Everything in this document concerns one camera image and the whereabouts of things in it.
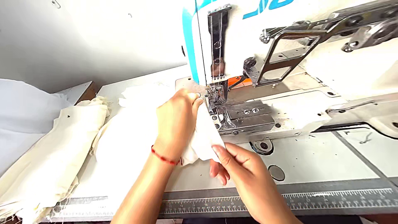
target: fingernail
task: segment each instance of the fingernail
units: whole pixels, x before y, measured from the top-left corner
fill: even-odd
[[[213,146],[213,151],[217,154],[217,156],[220,156],[221,154],[221,146]]]
[[[224,185],[224,180],[220,176],[217,176],[217,178],[219,179],[221,185],[223,186]]]

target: table surface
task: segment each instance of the table surface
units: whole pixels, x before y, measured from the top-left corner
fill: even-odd
[[[103,86],[98,96],[106,97],[111,104],[111,115],[115,116],[123,108],[118,104],[121,93],[130,86],[160,82],[171,87],[175,80],[189,76],[187,65],[165,71],[137,77],[118,83]],[[377,133],[369,127],[353,129],[348,132],[338,131],[352,146],[363,154],[391,181],[398,183],[398,157],[396,145],[398,140],[390,139]],[[368,136],[370,141],[360,143]],[[261,156],[264,163],[279,166],[285,173],[285,180],[275,181],[280,193],[295,192],[295,190],[310,189],[346,190],[351,189],[352,183],[366,180],[369,183],[380,180],[379,176],[360,160],[335,134],[332,132],[312,133],[310,136],[297,136],[272,140],[274,152],[268,156]],[[249,143],[241,144],[251,150]],[[116,211],[127,190],[134,180],[129,179],[118,166],[113,169],[111,163],[98,163],[95,156],[89,155],[78,174],[79,185],[70,196],[71,198],[114,197],[113,209]],[[131,169],[129,172],[139,173],[140,169]],[[233,188],[233,181],[222,186],[218,179],[210,178],[209,162],[196,161],[176,169],[173,172],[166,192],[180,192],[203,189]],[[71,219],[71,220],[106,220],[107,218]]]

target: orange part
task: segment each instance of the orange part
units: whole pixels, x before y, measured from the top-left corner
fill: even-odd
[[[239,80],[240,80],[240,77],[233,77],[233,78],[228,79],[228,86],[231,86],[231,85],[237,83]],[[252,80],[250,78],[247,78],[242,83],[245,86],[247,86],[248,84],[251,85]]]

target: wrist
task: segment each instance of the wrist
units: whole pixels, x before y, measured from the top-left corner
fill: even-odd
[[[185,147],[186,146],[184,144],[179,142],[169,142],[156,139],[153,145],[153,150],[167,160],[177,162],[180,160]]]

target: cloth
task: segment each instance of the cloth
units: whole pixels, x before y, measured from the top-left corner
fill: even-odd
[[[104,125],[93,142],[93,151],[97,161],[108,162],[110,154],[124,155],[124,151],[134,147],[133,157],[144,160],[148,157],[151,145],[155,142],[157,132],[156,108],[174,95],[173,88],[160,83],[132,86],[122,93],[119,105],[127,110],[114,116]],[[208,114],[206,104],[199,107],[197,122],[192,139],[181,159],[182,165],[201,160],[213,159],[219,162],[212,145],[225,147],[218,134],[213,120]]]
[[[36,223],[77,184],[107,106],[102,98],[62,109],[51,131],[0,178],[0,219],[15,214]]]
[[[0,176],[53,127],[71,104],[22,81],[0,79]]]

